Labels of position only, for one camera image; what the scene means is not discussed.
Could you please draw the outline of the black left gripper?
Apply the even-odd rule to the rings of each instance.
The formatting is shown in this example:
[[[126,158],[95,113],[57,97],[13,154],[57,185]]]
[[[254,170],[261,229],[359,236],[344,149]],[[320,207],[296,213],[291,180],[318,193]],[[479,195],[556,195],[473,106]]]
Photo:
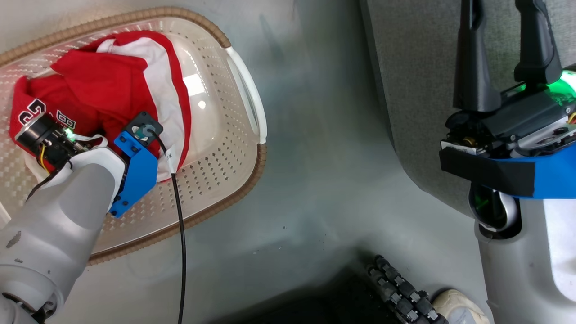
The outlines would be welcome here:
[[[65,166],[78,154],[108,145],[102,135],[76,135],[46,113],[25,124],[16,134],[16,142],[31,152],[37,164],[48,173]]]

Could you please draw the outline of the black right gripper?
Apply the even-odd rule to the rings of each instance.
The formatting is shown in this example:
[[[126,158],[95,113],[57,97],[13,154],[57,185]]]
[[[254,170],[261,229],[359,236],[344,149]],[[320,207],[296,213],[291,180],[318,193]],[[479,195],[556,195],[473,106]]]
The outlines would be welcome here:
[[[543,0],[515,0],[521,16],[517,82],[504,92],[492,86],[483,0],[461,0],[453,106],[441,149],[508,159],[545,156],[576,145],[576,64],[563,70]]]

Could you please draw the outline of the red and white garment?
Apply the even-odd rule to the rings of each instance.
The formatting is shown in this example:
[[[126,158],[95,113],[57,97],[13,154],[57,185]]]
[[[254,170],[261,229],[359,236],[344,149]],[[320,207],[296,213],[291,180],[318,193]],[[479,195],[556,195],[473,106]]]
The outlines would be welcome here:
[[[157,181],[181,168],[189,151],[192,116],[173,43],[154,31],[126,31],[68,51],[51,66],[52,74],[19,78],[14,86],[9,136],[40,113],[47,113],[76,135],[103,135],[113,143],[136,115],[148,113],[163,127],[161,141],[148,150],[158,159]]]

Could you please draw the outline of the cream perforated laundry basket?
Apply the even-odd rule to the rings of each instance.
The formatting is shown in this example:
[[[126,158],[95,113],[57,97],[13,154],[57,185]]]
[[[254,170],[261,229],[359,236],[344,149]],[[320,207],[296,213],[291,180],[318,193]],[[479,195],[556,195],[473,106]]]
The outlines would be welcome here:
[[[23,205],[37,179],[9,138],[13,86],[39,77],[70,50],[121,32],[155,31],[173,43],[191,105],[189,153],[171,181],[158,183],[119,219],[107,216],[89,265],[107,262],[178,234],[176,198],[185,229],[240,201],[261,178],[267,121],[253,78],[212,21],[179,7],[156,7],[70,27],[14,49],[0,49],[0,229]]]

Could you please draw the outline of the white sneaker toe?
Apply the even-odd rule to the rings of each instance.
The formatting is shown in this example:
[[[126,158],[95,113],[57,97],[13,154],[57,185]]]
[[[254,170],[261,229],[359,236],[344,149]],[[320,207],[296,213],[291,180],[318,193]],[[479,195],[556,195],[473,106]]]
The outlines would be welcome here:
[[[441,292],[434,298],[432,305],[449,324],[491,324],[481,308],[456,289]]]

